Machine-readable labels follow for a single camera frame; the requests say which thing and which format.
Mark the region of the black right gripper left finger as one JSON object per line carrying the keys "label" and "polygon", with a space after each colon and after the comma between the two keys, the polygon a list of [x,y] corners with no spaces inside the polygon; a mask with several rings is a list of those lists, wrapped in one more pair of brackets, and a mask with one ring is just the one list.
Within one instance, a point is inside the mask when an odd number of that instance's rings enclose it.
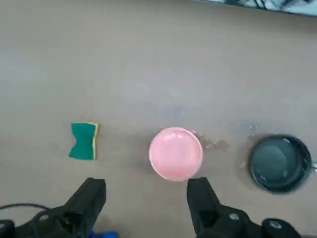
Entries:
{"label": "black right gripper left finger", "polygon": [[1,210],[32,207],[39,208],[40,211],[21,226],[16,226],[13,220],[1,220],[0,236],[2,238],[87,238],[105,203],[105,180],[87,178],[62,206],[49,208],[34,203],[1,206]]}

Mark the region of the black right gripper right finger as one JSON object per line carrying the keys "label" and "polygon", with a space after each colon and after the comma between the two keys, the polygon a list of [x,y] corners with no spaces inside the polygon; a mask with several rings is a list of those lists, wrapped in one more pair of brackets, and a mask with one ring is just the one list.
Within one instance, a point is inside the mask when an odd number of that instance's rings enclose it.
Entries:
{"label": "black right gripper right finger", "polygon": [[288,222],[268,218],[260,225],[242,210],[222,205],[206,177],[187,183],[187,202],[197,238],[300,238]]}

